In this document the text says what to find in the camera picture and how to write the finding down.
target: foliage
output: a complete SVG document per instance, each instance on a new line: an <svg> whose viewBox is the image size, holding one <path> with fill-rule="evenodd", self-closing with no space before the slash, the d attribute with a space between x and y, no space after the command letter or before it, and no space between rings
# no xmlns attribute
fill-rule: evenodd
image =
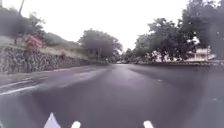
<svg viewBox="0 0 224 128"><path fill-rule="evenodd" d="M92 58L106 59L122 50L118 39L101 31L86 30L78 41Z"/></svg>

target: white sky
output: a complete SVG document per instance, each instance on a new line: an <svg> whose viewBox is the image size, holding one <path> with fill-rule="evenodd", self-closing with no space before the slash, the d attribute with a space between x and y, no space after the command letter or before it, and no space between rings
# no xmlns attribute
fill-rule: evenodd
<svg viewBox="0 0 224 128"><path fill-rule="evenodd" d="M19 9L22 0L3 0L4 7ZM77 41L89 28L119 39L124 50L134 48L147 23L165 17L176 21L188 0L25 0L22 14L37 12L47 32Z"/></svg>

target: tree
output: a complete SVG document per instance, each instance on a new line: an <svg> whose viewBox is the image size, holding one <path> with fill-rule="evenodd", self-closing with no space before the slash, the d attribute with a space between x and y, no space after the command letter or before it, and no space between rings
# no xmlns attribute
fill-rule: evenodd
<svg viewBox="0 0 224 128"><path fill-rule="evenodd" d="M183 11L183 26L199 39L198 48L212 49L217 58L224 58L224 1L191 0Z"/></svg>
<svg viewBox="0 0 224 128"><path fill-rule="evenodd" d="M115 51L122 50L118 39L105 32L92 29L84 31L78 42L92 58L106 59L112 57Z"/></svg>

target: white road marking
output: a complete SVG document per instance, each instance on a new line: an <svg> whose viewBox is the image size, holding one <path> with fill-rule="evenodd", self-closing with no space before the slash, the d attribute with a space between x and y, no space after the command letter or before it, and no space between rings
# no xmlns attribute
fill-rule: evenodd
<svg viewBox="0 0 224 128"><path fill-rule="evenodd" d="M72 124L72 127L71 128L80 128L81 127L81 123L78 122L78 121L75 121L73 124Z"/></svg>
<svg viewBox="0 0 224 128"><path fill-rule="evenodd" d="M44 128L61 128L53 113L50 114L46 124L44 125Z"/></svg>
<svg viewBox="0 0 224 128"><path fill-rule="evenodd" d="M24 88L19 88L19 89L14 89L14 90L8 90L8 91L0 93L0 96L9 95L9 94L13 94L13 93L21 92L21 91L32 90L35 88L37 88L37 87L30 86L30 87L24 87Z"/></svg>
<svg viewBox="0 0 224 128"><path fill-rule="evenodd" d="M14 86L14 85L17 85L17 84L24 84L24 83L27 83L27 82L28 81L19 81L19 82L15 82L15 83L5 84L5 85L0 86L0 89L5 88L5 87L11 87L11 86Z"/></svg>
<svg viewBox="0 0 224 128"><path fill-rule="evenodd" d="M154 128L152 123L149 120L144 121L143 125L145 128Z"/></svg>

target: pole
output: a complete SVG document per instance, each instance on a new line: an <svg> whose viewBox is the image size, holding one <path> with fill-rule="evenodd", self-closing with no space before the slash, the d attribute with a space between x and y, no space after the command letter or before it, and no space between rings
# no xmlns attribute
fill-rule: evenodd
<svg viewBox="0 0 224 128"><path fill-rule="evenodd" d="M22 9L23 9L23 5L24 5L25 0L22 0L22 3L20 5L20 9L19 9L19 14L21 15L22 13Z"/></svg>
<svg viewBox="0 0 224 128"><path fill-rule="evenodd" d="M0 0L0 8L2 8L3 7L3 5L2 5L2 0Z"/></svg>

